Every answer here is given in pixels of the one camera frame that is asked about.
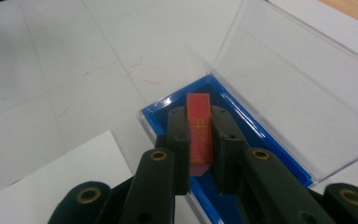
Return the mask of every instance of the red rectangular object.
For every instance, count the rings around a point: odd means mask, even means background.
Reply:
[[[190,127],[190,175],[203,175],[213,163],[211,103],[208,93],[187,95]]]

